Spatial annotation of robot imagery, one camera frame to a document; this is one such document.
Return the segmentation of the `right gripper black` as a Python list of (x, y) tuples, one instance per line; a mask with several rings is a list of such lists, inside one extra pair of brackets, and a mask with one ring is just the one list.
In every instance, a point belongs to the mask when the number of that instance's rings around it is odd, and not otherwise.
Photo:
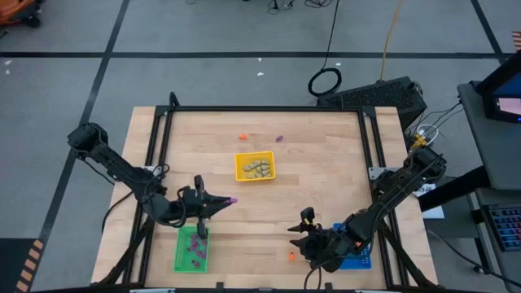
[(290, 243), (300, 249), (300, 254), (310, 261), (313, 268), (320, 265), (328, 273), (333, 273), (343, 262), (343, 257), (334, 248), (335, 233), (333, 229), (323, 229), (320, 223), (314, 223), (314, 218), (315, 212), (312, 207), (307, 207), (300, 212), (300, 224), (287, 230), (306, 236), (291, 239)]

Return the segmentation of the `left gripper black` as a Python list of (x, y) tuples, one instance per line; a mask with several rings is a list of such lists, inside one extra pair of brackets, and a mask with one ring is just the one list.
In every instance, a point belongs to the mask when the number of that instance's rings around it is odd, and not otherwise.
[(185, 218), (195, 217), (197, 219), (197, 235), (200, 239), (208, 238), (206, 220), (219, 211), (230, 206), (231, 197), (211, 195), (205, 190), (204, 180), (201, 175), (196, 175), (195, 187), (186, 186), (182, 189), (182, 200), (185, 205)]

